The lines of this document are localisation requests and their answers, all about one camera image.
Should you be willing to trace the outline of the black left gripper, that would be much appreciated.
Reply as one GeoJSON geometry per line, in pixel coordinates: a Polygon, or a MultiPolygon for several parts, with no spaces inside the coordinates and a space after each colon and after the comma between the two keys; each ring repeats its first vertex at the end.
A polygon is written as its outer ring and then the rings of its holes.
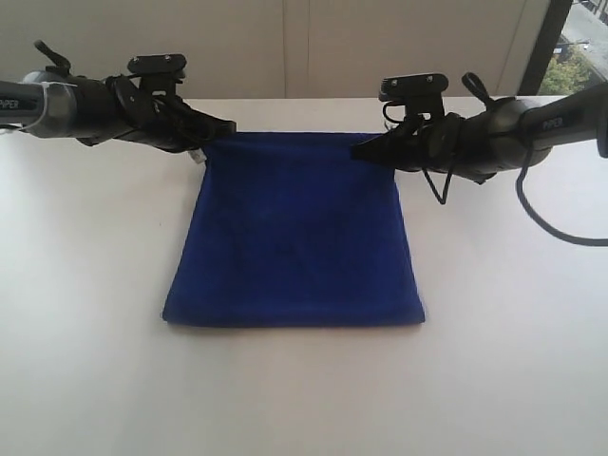
{"type": "Polygon", "coordinates": [[[177,95],[180,83],[175,77],[161,76],[142,76],[138,85],[125,75],[107,78],[120,124],[113,138],[181,153],[237,132],[234,121],[192,110],[177,95]]]}

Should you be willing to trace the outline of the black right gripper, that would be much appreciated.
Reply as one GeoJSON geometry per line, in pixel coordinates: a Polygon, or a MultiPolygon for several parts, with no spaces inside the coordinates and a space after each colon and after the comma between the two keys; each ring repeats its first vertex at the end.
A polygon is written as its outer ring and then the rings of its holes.
{"type": "Polygon", "coordinates": [[[433,171],[446,174],[456,163],[459,135],[465,118],[448,113],[437,121],[422,117],[404,119],[389,133],[351,147],[351,158],[364,162],[392,162],[408,172],[433,171]]]}

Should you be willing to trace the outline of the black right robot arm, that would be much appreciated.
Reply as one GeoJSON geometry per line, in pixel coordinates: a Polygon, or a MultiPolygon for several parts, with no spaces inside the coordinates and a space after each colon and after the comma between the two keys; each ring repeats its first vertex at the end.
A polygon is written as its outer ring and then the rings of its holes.
{"type": "Polygon", "coordinates": [[[351,148],[355,160],[406,172],[451,174],[484,183],[503,171],[534,166],[560,145],[595,140],[607,156],[607,84],[546,105],[503,98],[470,118],[448,113],[410,121],[351,148]]]}

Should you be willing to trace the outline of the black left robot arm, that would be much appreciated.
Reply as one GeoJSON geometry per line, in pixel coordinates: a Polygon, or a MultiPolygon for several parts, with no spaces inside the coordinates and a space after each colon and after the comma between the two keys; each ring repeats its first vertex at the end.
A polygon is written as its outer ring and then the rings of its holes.
{"type": "Polygon", "coordinates": [[[168,153],[190,152],[237,132],[237,124],[197,111],[175,93],[153,94],[126,76],[93,80],[34,71],[1,83],[1,127],[40,139],[110,140],[168,153]]]}

